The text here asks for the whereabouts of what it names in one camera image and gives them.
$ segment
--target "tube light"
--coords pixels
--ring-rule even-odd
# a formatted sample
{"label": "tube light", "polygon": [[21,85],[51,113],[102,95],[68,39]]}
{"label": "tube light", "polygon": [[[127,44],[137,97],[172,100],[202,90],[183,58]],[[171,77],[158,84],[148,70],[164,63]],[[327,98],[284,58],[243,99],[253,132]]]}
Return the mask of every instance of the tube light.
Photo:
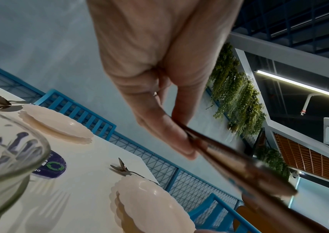
{"label": "tube light", "polygon": [[280,76],[277,76],[277,75],[274,75],[274,74],[266,73],[266,72],[261,71],[261,70],[258,70],[257,73],[258,74],[262,74],[262,75],[266,75],[268,77],[271,77],[271,78],[274,78],[274,79],[277,79],[277,80],[280,80],[280,81],[283,81],[283,82],[287,82],[287,83],[290,83],[290,84],[293,84],[293,85],[297,85],[297,86],[300,86],[300,87],[309,89],[311,91],[315,91],[315,92],[318,92],[318,93],[321,93],[321,94],[324,94],[324,95],[328,95],[329,96],[329,92],[328,91],[325,91],[325,90],[314,88],[312,86],[308,86],[308,85],[305,85],[305,84],[302,84],[302,83],[298,83],[296,81],[289,80],[289,79],[286,79],[286,78],[283,78],[283,77],[280,77]]}

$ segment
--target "clear glass cup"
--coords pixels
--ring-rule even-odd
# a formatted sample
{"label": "clear glass cup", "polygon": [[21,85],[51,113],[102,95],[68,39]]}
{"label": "clear glass cup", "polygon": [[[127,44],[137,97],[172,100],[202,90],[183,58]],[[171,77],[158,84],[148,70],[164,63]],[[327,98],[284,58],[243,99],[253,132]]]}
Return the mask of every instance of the clear glass cup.
{"label": "clear glass cup", "polygon": [[0,209],[49,155],[50,146],[44,136],[0,114]]}

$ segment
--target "table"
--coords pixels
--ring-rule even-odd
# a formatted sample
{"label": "table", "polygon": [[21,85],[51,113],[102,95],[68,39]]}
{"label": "table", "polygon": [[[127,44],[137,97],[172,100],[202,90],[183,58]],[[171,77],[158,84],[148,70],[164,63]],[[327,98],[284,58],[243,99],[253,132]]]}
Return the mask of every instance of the table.
{"label": "table", "polygon": [[[9,100],[22,100],[0,89]],[[20,119],[18,112],[4,112]],[[156,181],[142,159],[94,136],[90,144],[76,144],[51,135],[51,148],[66,161],[66,171],[56,179],[31,176],[20,200],[0,219],[0,233],[119,233],[111,211],[111,189],[121,175],[110,170],[118,158],[132,171]]]}

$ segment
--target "glass rim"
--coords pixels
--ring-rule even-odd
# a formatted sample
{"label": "glass rim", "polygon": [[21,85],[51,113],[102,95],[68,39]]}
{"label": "glass rim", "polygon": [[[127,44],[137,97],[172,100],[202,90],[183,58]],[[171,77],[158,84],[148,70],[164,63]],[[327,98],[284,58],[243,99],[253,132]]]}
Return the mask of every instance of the glass rim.
{"label": "glass rim", "polygon": [[12,117],[5,116],[3,114],[0,114],[0,118],[10,121],[11,123],[16,124],[20,128],[26,130],[28,133],[30,133],[32,136],[34,136],[36,139],[38,139],[38,141],[42,144],[42,146],[45,149],[45,151],[42,154],[42,156],[40,157],[40,159],[38,159],[34,163],[32,163],[28,166],[25,166],[23,169],[11,171],[9,173],[0,175],[0,182],[2,182],[5,180],[8,180],[8,179],[17,177],[19,175],[22,175],[25,173],[25,171],[29,171],[29,170],[38,168],[46,159],[49,158],[51,148],[50,148],[50,144],[49,144],[48,140],[40,132],[36,131],[35,129],[31,128],[30,126],[27,126],[25,123],[18,121],[16,119],[13,119]]}

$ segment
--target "dark ceiling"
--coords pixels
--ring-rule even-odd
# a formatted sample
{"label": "dark ceiling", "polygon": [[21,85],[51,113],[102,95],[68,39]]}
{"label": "dark ceiling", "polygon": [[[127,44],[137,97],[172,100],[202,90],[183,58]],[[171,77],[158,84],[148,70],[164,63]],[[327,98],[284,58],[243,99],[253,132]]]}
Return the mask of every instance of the dark ceiling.
{"label": "dark ceiling", "polygon": [[233,31],[329,58],[329,0],[245,0]]}
{"label": "dark ceiling", "polygon": [[[252,70],[275,74],[273,61],[246,53]],[[279,62],[274,62],[278,76],[329,91],[329,78]],[[323,118],[329,117],[329,96],[313,96],[304,116],[300,112],[313,91],[254,73],[258,87],[273,121],[323,142]]]}

